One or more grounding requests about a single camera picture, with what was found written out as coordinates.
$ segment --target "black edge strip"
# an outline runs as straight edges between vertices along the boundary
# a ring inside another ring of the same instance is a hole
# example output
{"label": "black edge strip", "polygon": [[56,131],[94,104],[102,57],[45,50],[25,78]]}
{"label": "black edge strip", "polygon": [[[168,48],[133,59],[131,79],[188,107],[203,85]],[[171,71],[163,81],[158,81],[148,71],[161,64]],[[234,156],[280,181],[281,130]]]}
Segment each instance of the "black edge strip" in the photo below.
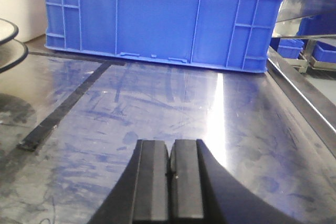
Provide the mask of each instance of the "black edge strip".
{"label": "black edge strip", "polygon": [[19,63],[21,63],[24,59],[26,59],[26,57],[28,55],[28,48],[27,48],[27,46],[24,43],[21,43],[20,41],[17,41],[15,39],[14,39],[14,41],[16,41],[17,43],[20,43],[22,45],[22,47],[24,48],[24,53],[17,60],[15,60],[12,63],[10,63],[8,65],[5,65],[4,67],[0,68],[0,73],[9,70],[12,67],[15,67],[16,65],[18,65]]}
{"label": "black edge strip", "polygon": [[7,38],[5,38],[3,40],[0,40],[0,45],[2,45],[2,44],[5,44],[5,43],[9,42],[12,39],[14,39],[16,37],[16,35],[19,33],[19,28],[14,23],[12,23],[12,22],[10,22],[6,19],[3,19],[3,18],[0,18],[0,19],[10,23],[14,27],[14,31],[13,31],[12,34],[10,34]]}
{"label": "black edge strip", "polygon": [[[324,116],[325,119],[328,120],[328,122],[335,128],[336,106],[290,64],[284,61],[282,57],[279,56],[272,48],[269,49],[269,56],[270,59],[267,61],[269,74],[298,109],[301,115],[310,124],[316,134],[321,138],[328,150],[336,158],[335,131],[321,117],[321,115]],[[278,65],[281,72],[275,67],[275,64]],[[288,82],[286,78],[290,80],[298,90],[300,90],[301,94]],[[317,113],[317,111],[302,95],[306,97],[313,106],[315,106],[321,115]]]}
{"label": "black edge strip", "polygon": [[180,224],[204,223],[203,197],[195,140],[176,140],[171,152],[172,214]]}
{"label": "black edge strip", "polygon": [[88,224],[132,223],[142,144],[142,140],[137,141],[133,155],[120,179]]}
{"label": "black edge strip", "polygon": [[107,56],[92,56],[86,54],[53,54],[48,52],[33,52],[29,51],[30,55],[39,55],[39,56],[46,56],[46,57],[56,57],[62,59],[71,59],[71,60],[85,60],[85,61],[94,61],[104,63],[106,61],[110,62],[111,65],[118,65],[118,66],[125,66],[125,62],[121,60],[116,60],[113,58],[108,58]]}
{"label": "black edge strip", "polygon": [[206,223],[300,224],[251,193],[217,162],[202,140],[197,140],[197,151]]}
{"label": "black edge strip", "polygon": [[133,224],[168,223],[167,163],[168,153],[164,141],[143,141]]}
{"label": "black edge strip", "polygon": [[86,91],[98,80],[98,78],[111,66],[110,62],[100,65],[78,88],[36,128],[34,128],[17,147],[33,152],[50,135],[64,116],[71,110]]}

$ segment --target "black curved part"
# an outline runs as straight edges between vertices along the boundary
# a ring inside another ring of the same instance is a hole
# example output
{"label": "black curved part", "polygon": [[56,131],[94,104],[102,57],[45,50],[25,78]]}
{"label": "black curved part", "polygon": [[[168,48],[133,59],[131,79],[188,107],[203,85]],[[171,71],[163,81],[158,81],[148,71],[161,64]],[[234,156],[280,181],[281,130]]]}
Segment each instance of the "black curved part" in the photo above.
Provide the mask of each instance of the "black curved part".
{"label": "black curved part", "polygon": [[138,140],[117,184],[88,224],[168,223],[167,148]]}
{"label": "black curved part", "polygon": [[302,224],[267,204],[221,166],[202,140],[197,140],[198,162],[206,223]]}
{"label": "black curved part", "polygon": [[17,58],[17,60],[13,61],[12,63],[5,65],[3,67],[0,67],[0,73],[5,72],[13,67],[15,67],[16,65],[18,65],[19,63],[21,63],[24,59],[26,59],[27,55],[28,55],[28,48],[24,43],[21,43],[20,41],[15,40],[16,42],[20,43],[23,48],[24,48],[24,53]]}
{"label": "black curved part", "polygon": [[12,23],[12,22],[10,22],[10,21],[8,21],[6,19],[0,18],[0,20],[8,22],[8,23],[10,23],[14,27],[14,31],[13,31],[12,34],[8,35],[8,37],[6,37],[3,40],[0,40],[0,45],[2,45],[4,43],[7,43],[10,40],[14,39],[16,37],[16,35],[19,33],[19,28],[17,27],[17,25],[15,25],[14,23]]}

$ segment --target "blue bin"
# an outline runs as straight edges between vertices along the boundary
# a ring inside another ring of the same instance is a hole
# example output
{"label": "blue bin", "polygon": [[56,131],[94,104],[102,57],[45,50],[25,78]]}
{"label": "blue bin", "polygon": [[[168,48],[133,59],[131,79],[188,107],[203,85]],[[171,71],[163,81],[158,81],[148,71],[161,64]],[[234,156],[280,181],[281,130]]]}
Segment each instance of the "blue bin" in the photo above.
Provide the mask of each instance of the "blue bin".
{"label": "blue bin", "polygon": [[336,47],[318,41],[313,56],[318,61],[336,63]]}
{"label": "blue bin", "polygon": [[281,1],[46,0],[46,47],[265,72]]}
{"label": "blue bin", "polygon": [[303,49],[304,42],[300,39],[281,39],[278,53],[290,59],[297,59]]}

